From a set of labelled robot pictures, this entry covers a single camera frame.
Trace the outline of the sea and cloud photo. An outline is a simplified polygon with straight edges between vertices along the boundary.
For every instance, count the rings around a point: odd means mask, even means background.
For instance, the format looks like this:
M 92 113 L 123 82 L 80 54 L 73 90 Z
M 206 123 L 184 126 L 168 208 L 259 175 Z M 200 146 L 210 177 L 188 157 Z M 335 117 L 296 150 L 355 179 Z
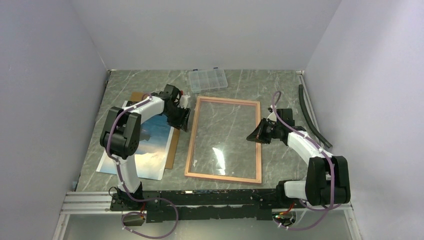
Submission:
M 173 133 L 165 115 L 154 115 L 141 124 L 140 141 L 134 153 L 139 178 L 162 180 Z

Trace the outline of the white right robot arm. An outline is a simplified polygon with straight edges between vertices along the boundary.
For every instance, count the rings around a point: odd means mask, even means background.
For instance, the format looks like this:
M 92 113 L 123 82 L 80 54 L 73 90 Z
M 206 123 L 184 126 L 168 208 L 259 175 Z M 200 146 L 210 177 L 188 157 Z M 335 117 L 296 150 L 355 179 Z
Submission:
M 294 199 L 304 200 L 312 206 L 347 204 L 351 200 L 348 162 L 322 149 L 302 126 L 296 126 L 290 108 L 271 110 L 262 118 L 246 140 L 270 144 L 273 139 L 293 149 L 307 164 L 304 180 L 282 180 L 276 186 L 275 202 L 282 208 Z

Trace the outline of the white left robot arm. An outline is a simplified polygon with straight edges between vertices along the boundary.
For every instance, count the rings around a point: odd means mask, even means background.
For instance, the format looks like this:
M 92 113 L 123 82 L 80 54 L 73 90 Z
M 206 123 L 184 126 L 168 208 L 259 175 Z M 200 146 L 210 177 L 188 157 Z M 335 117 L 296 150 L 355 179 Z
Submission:
M 164 90 L 146 93 L 141 101 L 130 106 L 113 106 L 108 110 L 99 144 L 114 162 L 118 177 L 117 187 L 125 192 L 123 203 L 130 210 L 143 204 L 142 182 L 137 176 L 135 152 L 141 140 L 142 124 L 155 116 L 165 116 L 169 126 L 187 131 L 190 96 L 174 85 Z

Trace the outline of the pink wooden picture frame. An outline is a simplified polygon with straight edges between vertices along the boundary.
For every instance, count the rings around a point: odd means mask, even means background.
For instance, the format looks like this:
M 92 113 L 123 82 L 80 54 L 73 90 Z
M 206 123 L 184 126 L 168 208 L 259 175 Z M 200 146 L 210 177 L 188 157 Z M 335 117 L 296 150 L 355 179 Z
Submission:
M 258 101 L 197 97 L 184 176 L 261 184 L 261 144 L 246 140 L 260 120 Z

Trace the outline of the clear acrylic sheet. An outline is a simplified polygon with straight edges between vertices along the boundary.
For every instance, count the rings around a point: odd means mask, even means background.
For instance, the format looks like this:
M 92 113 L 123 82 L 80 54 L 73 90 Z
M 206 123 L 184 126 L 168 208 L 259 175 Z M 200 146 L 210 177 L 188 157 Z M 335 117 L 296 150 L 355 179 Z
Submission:
M 246 137 L 256 128 L 254 105 L 202 100 L 189 172 L 256 179 L 256 144 Z

